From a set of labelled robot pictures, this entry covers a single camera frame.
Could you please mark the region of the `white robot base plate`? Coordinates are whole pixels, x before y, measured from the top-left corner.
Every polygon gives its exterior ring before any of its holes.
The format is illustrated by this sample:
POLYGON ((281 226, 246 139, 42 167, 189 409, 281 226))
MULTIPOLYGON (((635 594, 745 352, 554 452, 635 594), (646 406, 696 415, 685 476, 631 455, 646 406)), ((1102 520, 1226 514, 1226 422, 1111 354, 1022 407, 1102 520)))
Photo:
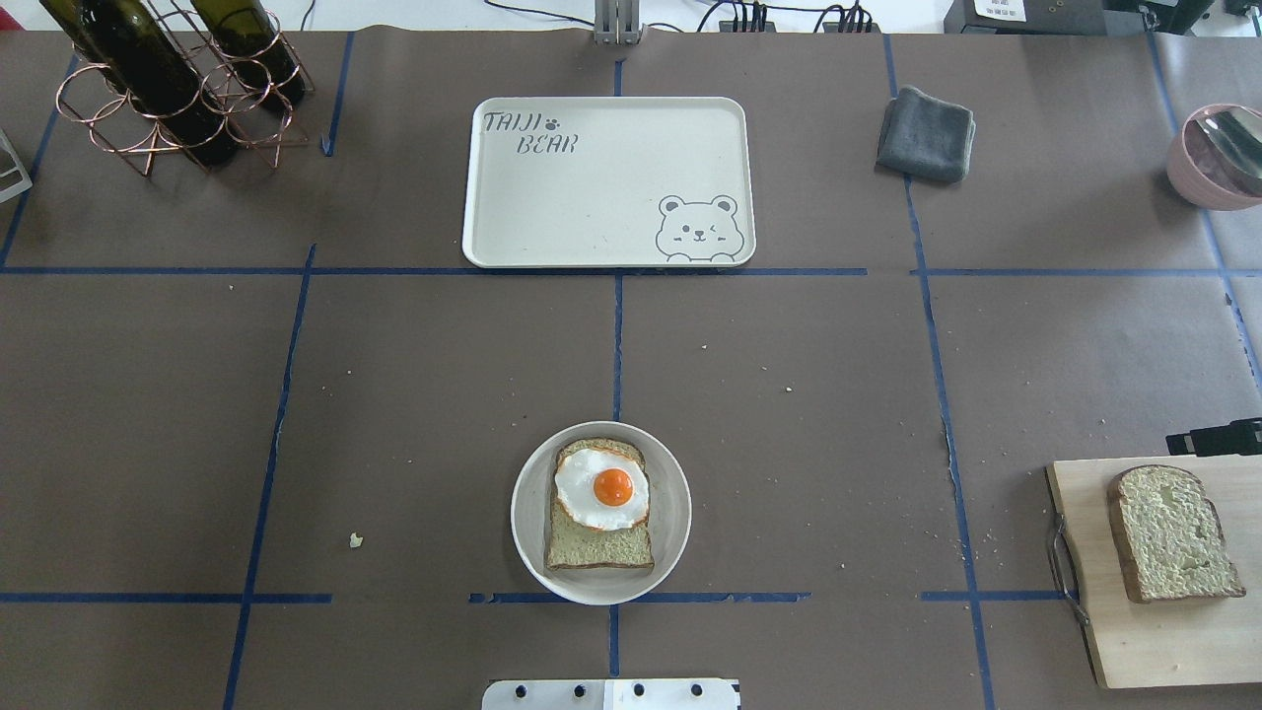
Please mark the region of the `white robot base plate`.
POLYGON ((482 709, 740 709, 737 678, 502 678, 482 709))

